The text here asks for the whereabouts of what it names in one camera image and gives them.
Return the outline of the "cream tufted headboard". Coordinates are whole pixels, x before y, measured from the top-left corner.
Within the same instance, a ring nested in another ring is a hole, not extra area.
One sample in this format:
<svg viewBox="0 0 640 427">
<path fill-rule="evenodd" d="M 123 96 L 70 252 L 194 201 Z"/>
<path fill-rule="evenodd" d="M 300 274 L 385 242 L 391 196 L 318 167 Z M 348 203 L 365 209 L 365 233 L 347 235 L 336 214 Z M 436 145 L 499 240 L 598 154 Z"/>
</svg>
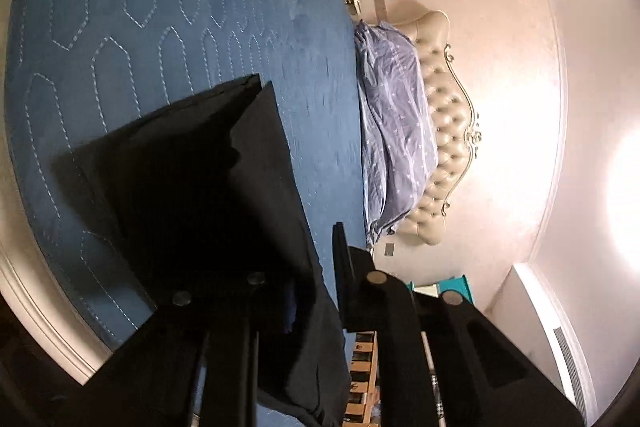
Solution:
<svg viewBox="0 0 640 427">
<path fill-rule="evenodd" d="M 430 11 L 399 30 L 410 38 L 416 52 L 428 109 L 435 128 L 437 165 L 416 209 L 398 228 L 428 246 L 442 243 L 454 190 L 477 158 L 482 134 L 477 113 L 462 82 L 454 72 L 449 44 L 450 20 L 442 11 Z"/>
</svg>

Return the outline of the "wooden crib railing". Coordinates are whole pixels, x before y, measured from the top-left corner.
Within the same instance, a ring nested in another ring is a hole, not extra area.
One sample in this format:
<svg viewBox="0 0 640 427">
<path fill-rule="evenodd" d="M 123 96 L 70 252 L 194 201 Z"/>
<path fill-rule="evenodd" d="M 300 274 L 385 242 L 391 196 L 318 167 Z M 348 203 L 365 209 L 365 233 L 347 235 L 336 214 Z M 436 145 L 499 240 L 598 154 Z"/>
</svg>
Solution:
<svg viewBox="0 0 640 427">
<path fill-rule="evenodd" d="M 350 361 L 349 400 L 344 426 L 376 426 L 373 409 L 378 404 L 378 336 L 375 332 L 357 333 Z"/>
</svg>

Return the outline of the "black pants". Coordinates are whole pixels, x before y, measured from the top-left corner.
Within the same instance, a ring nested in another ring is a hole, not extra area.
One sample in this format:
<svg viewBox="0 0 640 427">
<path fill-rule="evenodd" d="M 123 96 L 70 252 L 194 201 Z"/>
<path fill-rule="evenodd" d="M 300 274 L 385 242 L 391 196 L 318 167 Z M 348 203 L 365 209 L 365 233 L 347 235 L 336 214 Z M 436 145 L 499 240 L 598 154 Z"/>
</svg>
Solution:
<svg viewBox="0 0 640 427">
<path fill-rule="evenodd" d="M 340 425 L 350 376 L 271 83 L 235 79 L 58 154 L 52 170 L 155 305 L 259 275 L 258 407 Z"/>
</svg>

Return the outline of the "blue quilted mattress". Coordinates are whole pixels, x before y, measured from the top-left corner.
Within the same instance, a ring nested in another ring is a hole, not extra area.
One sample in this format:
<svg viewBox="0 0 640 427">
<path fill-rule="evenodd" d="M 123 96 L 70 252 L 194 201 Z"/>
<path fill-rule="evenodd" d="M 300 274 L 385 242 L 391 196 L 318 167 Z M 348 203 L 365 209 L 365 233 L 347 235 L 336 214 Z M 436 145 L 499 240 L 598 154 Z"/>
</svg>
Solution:
<svg viewBox="0 0 640 427">
<path fill-rule="evenodd" d="M 272 84 L 336 306 L 333 225 L 364 239 L 355 47 L 343 0 L 12 0 L 3 120 L 15 180 L 41 254 L 108 359 L 155 305 L 113 243 L 64 198 L 53 159 L 254 75 Z"/>
</svg>

